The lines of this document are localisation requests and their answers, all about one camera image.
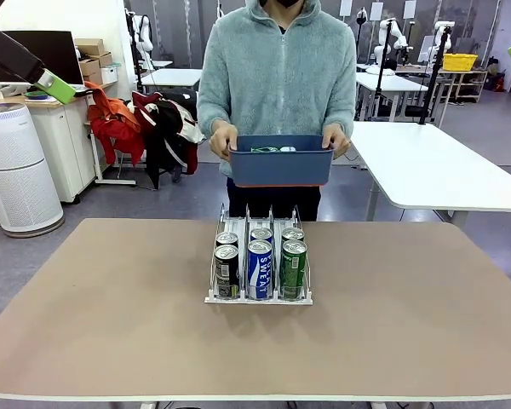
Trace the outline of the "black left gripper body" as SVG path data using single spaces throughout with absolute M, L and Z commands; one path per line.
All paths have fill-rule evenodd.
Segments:
M 26 82 L 37 82 L 43 63 L 22 44 L 0 31 L 0 68 Z

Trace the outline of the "person's right hand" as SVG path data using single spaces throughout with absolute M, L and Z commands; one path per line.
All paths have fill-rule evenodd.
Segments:
M 237 150 L 238 130 L 225 121 L 216 120 L 212 127 L 210 149 L 219 158 L 229 162 L 231 152 Z

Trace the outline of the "person's left hand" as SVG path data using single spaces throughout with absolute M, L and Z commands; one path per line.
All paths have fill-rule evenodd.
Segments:
M 338 159 L 350 148 L 350 140 L 340 124 L 328 124 L 323 128 L 322 148 L 333 151 L 333 159 Z

